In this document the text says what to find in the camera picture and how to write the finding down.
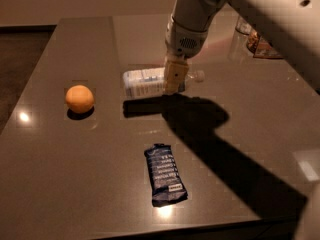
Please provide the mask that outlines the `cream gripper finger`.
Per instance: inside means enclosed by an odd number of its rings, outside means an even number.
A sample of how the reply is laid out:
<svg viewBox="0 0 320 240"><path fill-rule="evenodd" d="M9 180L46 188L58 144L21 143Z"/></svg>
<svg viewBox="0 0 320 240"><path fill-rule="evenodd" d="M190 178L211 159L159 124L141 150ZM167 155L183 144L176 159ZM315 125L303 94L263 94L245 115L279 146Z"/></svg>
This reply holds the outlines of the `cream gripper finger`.
<svg viewBox="0 0 320 240"><path fill-rule="evenodd" d="M164 65L164 94L172 95L177 93L188 71L189 66L186 60L167 57Z"/></svg>

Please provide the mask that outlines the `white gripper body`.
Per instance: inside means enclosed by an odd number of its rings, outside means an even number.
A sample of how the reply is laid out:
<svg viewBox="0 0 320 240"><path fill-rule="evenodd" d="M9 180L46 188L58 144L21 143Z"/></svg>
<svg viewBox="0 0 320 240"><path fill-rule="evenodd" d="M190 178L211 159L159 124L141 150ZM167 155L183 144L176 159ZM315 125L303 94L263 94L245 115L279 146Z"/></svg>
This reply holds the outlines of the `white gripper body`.
<svg viewBox="0 0 320 240"><path fill-rule="evenodd" d="M201 51L207 36L206 19L186 16L178 21L171 15L165 36L167 53L170 56L192 58Z"/></svg>

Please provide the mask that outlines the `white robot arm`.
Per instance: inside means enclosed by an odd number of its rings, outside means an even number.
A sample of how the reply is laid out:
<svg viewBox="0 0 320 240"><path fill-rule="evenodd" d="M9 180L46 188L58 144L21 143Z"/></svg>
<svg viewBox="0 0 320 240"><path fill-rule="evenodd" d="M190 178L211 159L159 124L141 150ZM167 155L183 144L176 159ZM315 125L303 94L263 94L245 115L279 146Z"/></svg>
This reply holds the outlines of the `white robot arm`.
<svg viewBox="0 0 320 240"><path fill-rule="evenodd" d="M166 30L164 92L178 91L219 10L230 5L316 91L320 90L320 0L176 0Z"/></svg>

